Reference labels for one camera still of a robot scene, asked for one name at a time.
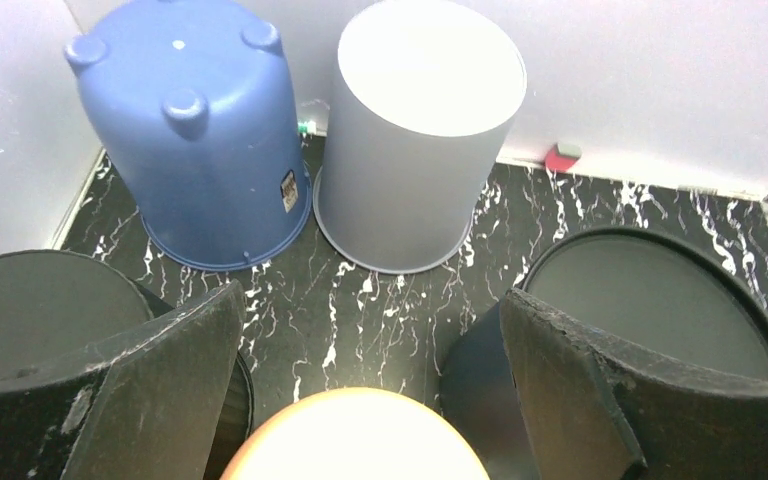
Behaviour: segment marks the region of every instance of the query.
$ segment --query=white plastic cylinder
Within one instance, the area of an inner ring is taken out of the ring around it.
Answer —
[[[349,260],[389,274],[457,253],[526,74],[496,24],[446,0],[385,0],[340,38],[314,211]]]

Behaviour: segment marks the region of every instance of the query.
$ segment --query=sticker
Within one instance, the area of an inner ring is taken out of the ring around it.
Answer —
[[[284,201],[284,211],[290,213],[299,199],[299,187],[296,185],[296,175],[292,170],[281,181],[281,200]]]

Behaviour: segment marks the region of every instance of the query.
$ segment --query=upside-down white bin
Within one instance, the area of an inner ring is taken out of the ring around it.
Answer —
[[[385,0],[343,31],[314,211],[373,271],[428,270],[457,253],[525,97],[513,41],[445,0]]]

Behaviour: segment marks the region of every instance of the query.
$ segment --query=upside-down blue bucket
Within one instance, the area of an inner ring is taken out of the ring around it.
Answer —
[[[310,178],[278,31],[231,0],[137,0],[65,50],[152,241],[201,270],[286,248]]]

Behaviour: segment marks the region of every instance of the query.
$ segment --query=marble pattern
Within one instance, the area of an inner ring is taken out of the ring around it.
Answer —
[[[312,175],[323,139],[304,142]],[[248,297],[240,348],[255,387],[255,427],[307,395],[345,386],[401,392],[437,408],[448,348],[536,258],[567,235],[635,225],[695,245],[743,280],[768,311],[762,205],[714,195],[498,164],[458,255],[418,275],[371,273],[338,255],[311,215],[284,253],[250,270],[182,267],[149,241],[108,159],[64,248],[107,262],[172,304],[232,278]]]

